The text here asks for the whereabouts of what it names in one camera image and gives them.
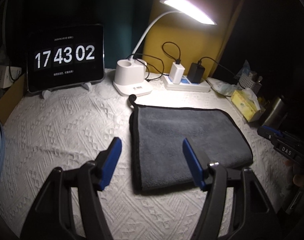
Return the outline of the person's right hand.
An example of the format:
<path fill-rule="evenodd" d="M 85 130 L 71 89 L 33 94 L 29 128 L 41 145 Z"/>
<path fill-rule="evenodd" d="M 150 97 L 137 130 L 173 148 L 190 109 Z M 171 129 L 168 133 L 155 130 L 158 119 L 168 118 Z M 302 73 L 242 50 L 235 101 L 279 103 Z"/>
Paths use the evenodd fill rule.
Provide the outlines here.
<path fill-rule="evenodd" d="M 286 160 L 285 165 L 291 170 L 293 183 L 300 188 L 304 188 L 304 170 L 291 160 Z"/>

